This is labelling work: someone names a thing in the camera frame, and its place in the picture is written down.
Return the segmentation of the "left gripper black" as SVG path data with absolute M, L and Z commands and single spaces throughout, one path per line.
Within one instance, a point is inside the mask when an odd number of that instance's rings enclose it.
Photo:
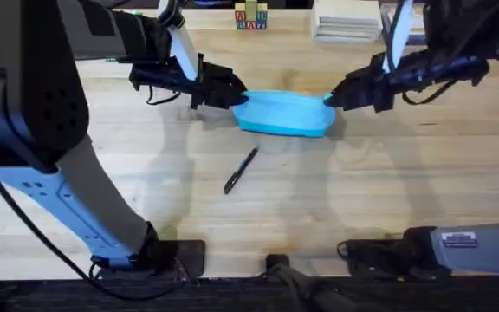
M 209 78 L 223 91 L 215 92 L 209 82 L 204 81 L 204 54 L 197 53 L 196 78 L 187 78 L 175 56 L 164 63 L 134 63 L 129 75 L 133 88 L 139 91 L 142 86 L 148 86 L 149 97 L 146 103 L 157 106 L 176 100 L 181 94 L 191 96 L 191 108 L 197 109 L 200 105 L 229 109 L 230 107 L 244 104 L 249 97 L 243 92 L 247 90 L 242 80 L 234 73 L 232 68 L 217 64 L 209 64 Z M 172 91 L 168 98 L 154 101 L 153 89 L 162 88 Z

